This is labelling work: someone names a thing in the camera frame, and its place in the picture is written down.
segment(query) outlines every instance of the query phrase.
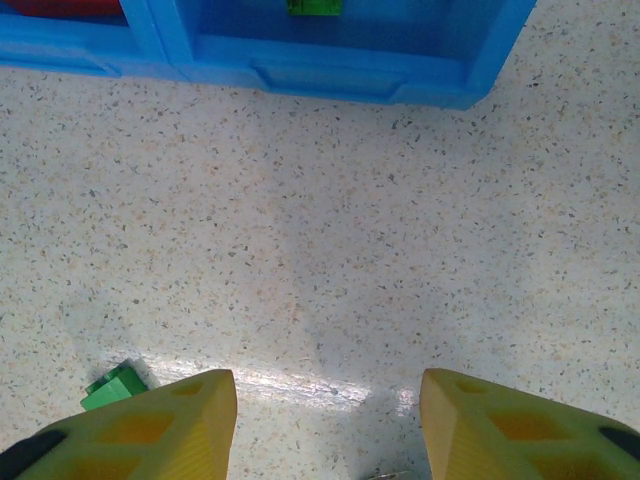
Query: blue plastic drawer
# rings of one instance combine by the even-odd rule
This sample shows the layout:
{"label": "blue plastic drawer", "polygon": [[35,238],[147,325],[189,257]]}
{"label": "blue plastic drawer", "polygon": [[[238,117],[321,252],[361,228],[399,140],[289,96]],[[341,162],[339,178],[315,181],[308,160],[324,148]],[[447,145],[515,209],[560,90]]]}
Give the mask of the blue plastic drawer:
{"label": "blue plastic drawer", "polygon": [[491,89],[535,0],[147,0],[193,82],[375,103],[468,108]]}
{"label": "blue plastic drawer", "polygon": [[0,64],[184,79],[167,61],[144,1],[122,0],[121,5],[122,17],[61,20],[26,17],[0,0]]}
{"label": "blue plastic drawer", "polygon": [[0,63],[465,109],[495,82],[535,0],[121,0],[122,19],[2,13]]}

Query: rectangular cutout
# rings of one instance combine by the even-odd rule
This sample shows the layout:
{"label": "rectangular cutout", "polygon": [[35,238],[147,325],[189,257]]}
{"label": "rectangular cutout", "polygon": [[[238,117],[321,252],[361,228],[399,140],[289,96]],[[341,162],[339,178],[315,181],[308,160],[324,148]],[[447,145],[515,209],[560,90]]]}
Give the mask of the rectangular cutout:
{"label": "rectangular cutout", "polygon": [[155,443],[173,423],[170,413],[127,413],[113,421],[98,437],[101,443]]}
{"label": "rectangular cutout", "polygon": [[540,412],[498,412],[489,419],[509,440],[562,440],[569,435],[551,417]]}
{"label": "rectangular cutout", "polygon": [[539,455],[529,461],[544,480],[624,480],[597,454]]}

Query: black part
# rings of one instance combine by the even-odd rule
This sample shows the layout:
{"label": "black part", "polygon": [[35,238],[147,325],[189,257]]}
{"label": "black part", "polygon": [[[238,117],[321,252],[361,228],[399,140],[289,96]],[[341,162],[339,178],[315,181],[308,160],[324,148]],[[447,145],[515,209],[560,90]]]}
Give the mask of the black part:
{"label": "black part", "polygon": [[618,448],[640,462],[640,435],[615,427],[600,427],[598,431]]}
{"label": "black part", "polygon": [[67,438],[60,430],[49,430],[25,438],[0,454],[0,480],[15,480]]}

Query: white tile floor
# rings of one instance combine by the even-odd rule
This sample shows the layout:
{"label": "white tile floor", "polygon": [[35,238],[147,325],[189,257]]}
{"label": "white tile floor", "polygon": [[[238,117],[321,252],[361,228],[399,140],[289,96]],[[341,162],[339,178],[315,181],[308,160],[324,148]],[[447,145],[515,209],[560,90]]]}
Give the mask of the white tile floor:
{"label": "white tile floor", "polygon": [[640,3],[540,0],[466,113],[0,70],[0,447],[131,357],[229,478],[428,475],[442,366],[640,427]]}

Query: green lego brick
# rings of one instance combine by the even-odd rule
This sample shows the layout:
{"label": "green lego brick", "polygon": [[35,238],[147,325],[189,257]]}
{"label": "green lego brick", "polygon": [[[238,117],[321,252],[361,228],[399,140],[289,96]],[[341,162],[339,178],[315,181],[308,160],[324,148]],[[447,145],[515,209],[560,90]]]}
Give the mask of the green lego brick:
{"label": "green lego brick", "polygon": [[342,0],[287,0],[290,15],[340,15]]}
{"label": "green lego brick", "polygon": [[80,401],[80,405],[89,411],[147,390],[149,388],[140,380],[129,362],[125,361],[85,388],[87,397]]}

